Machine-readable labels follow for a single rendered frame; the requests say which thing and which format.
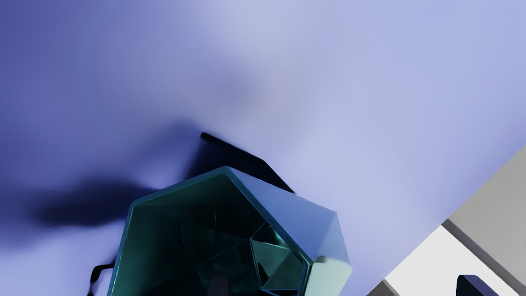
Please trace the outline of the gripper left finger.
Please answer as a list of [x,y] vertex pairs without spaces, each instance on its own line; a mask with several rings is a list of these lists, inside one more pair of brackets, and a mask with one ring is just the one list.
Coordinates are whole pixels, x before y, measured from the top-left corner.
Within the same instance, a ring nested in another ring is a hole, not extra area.
[[209,296],[229,296],[229,276],[214,275],[209,285]]

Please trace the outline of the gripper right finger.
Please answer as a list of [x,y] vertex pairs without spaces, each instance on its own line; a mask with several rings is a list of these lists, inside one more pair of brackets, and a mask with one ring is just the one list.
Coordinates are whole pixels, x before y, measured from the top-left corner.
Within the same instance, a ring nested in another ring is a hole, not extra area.
[[476,275],[459,275],[457,279],[457,296],[499,296],[485,281]]

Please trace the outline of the teal faceted mug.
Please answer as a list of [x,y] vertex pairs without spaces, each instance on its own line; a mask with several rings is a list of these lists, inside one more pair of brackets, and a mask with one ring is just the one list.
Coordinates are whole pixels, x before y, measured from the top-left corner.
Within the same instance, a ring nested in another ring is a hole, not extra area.
[[336,212],[220,167],[134,201],[107,296],[339,296],[352,267]]

